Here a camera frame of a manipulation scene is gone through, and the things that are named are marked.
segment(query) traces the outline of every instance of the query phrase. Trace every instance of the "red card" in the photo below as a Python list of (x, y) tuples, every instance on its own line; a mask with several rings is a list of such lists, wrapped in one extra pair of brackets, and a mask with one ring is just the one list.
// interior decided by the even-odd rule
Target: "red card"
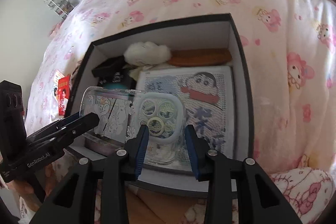
[(68, 100), (70, 98), (70, 75), (58, 80), (58, 114), (65, 115)]

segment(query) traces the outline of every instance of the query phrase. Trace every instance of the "bed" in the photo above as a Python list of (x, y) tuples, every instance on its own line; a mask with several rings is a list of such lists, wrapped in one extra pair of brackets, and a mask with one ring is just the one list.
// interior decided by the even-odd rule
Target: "bed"
[(244, 46), (254, 158), (269, 174), (310, 167), (335, 180), (332, 0), (82, 0), (45, 52), (31, 87), (27, 133), (61, 118), (53, 77), (57, 70), (73, 73), (90, 42), (154, 22), (221, 13), (231, 13)]

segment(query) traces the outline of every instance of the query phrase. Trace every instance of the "hand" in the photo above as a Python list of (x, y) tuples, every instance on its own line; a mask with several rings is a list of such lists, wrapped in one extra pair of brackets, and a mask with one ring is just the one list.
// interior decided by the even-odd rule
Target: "hand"
[[(50, 195), (51, 191), (55, 188), (57, 184), (55, 171), (53, 165), (49, 164), (44, 167), (45, 173), (45, 193), (46, 197)], [(34, 212), (37, 212), (39, 205), (37, 205), (31, 198), (29, 194), (34, 193), (33, 187), (26, 181), (13, 180), (7, 183), (9, 189), (16, 191), (22, 198), (24, 198), (28, 208)]]

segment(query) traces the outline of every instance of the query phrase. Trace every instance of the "white wall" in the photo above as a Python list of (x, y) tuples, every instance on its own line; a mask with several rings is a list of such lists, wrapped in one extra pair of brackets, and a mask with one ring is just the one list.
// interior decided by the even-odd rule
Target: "white wall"
[(19, 210), (19, 196), (17, 193), (14, 193), (12, 190), (8, 190), (6, 188), (0, 189), (0, 196), (3, 203), (6, 205), (8, 210), (12, 215), (21, 218), (20, 210)]
[(61, 20), (43, 1), (0, 0), (0, 81), (21, 85), (25, 106), (50, 43), (48, 33)]

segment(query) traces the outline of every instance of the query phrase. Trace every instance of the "white shelving unit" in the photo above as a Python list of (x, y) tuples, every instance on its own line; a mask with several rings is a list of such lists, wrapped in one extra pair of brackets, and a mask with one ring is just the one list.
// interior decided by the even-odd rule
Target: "white shelving unit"
[(44, 0), (50, 10), (53, 10), (61, 18), (66, 19), (73, 10), (73, 5), (68, 0)]

